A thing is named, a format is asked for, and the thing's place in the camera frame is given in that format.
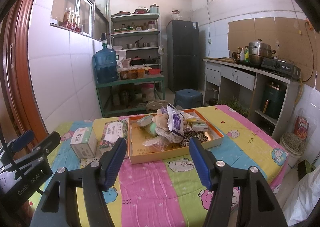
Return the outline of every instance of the red bowl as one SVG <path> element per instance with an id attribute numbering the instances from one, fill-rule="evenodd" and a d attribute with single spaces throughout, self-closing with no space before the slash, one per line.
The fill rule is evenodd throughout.
<path id="1" fill-rule="evenodd" d="M 161 72 L 161 69 L 149 69 L 148 72 L 150 74 L 159 74 Z"/>

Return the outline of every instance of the gas stove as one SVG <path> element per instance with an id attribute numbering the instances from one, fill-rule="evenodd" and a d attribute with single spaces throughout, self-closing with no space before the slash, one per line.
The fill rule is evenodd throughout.
<path id="1" fill-rule="evenodd" d="M 264 69 L 275 71 L 279 75 L 283 75 L 293 80 L 300 79 L 301 69 L 294 64 L 287 63 L 285 61 L 265 57 L 263 58 L 261 67 Z"/>

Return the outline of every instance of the blue plastic stool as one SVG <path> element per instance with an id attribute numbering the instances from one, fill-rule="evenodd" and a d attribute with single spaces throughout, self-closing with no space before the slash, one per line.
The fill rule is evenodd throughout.
<path id="1" fill-rule="evenodd" d="M 203 107 L 203 95 L 194 89 L 182 89 L 176 92 L 173 105 L 183 109 Z"/>

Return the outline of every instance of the blue gripper pad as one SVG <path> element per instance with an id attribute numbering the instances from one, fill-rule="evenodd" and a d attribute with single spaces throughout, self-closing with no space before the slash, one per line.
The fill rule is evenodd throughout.
<path id="1" fill-rule="evenodd" d="M 24 147 L 26 147 L 34 138 L 35 134 L 33 133 L 33 131 L 27 130 L 12 143 L 11 151 L 19 152 Z"/>
<path id="2" fill-rule="evenodd" d="M 211 190 L 211 172 L 214 172 L 214 162 L 212 160 L 215 160 L 215 157 L 210 151 L 206 151 L 202 147 L 196 137 L 191 138 L 189 141 L 189 152 L 202 185 L 207 187 L 208 190 Z M 210 158 L 208 152 L 212 154 L 213 159 Z"/>
<path id="3" fill-rule="evenodd" d="M 101 167 L 105 168 L 106 176 L 104 186 L 109 188 L 115 184 L 120 167 L 127 152 L 127 141 L 124 138 L 118 138 L 110 151 L 103 153 L 106 154 L 106 160 L 102 163 Z"/>

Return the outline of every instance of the green table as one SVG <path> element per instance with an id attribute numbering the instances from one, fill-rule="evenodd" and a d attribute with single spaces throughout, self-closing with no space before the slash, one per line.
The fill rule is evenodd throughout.
<path id="1" fill-rule="evenodd" d="M 155 96 L 157 95 L 160 100 L 165 100 L 165 91 L 164 91 L 164 76 L 161 74 L 149 74 L 145 75 L 144 78 L 138 78 L 138 79 L 132 79 L 132 80 L 116 80 L 110 83 L 97 83 L 97 95 L 99 99 L 99 105 L 101 109 L 101 113 L 103 117 L 108 117 L 108 115 L 121 113 L 121 112 L 130 112 L 130 111 L 140 111 L 140 110 L 146 110 L 146 107 L 136 107 L 136 108 L 121 108 L 121 109 L 112 109 L 112 94 L 111 91 L 107 93 L 109 95 L 107 97 L 107 100 L 103 100 L 103 94 L 101 94 L 100 90 L 103 88 L 116 86 L 116 85 L 122 85 L 122 84 L 130 84 L 130 83 L 142 83 L 142 82 L 150 82 L 153 81 L 154 89 L 155 89 Z M 155 82 L 161 82 L 162 85 L 162 98 L 159 94 L 159 92 L 156 90 Z"/>

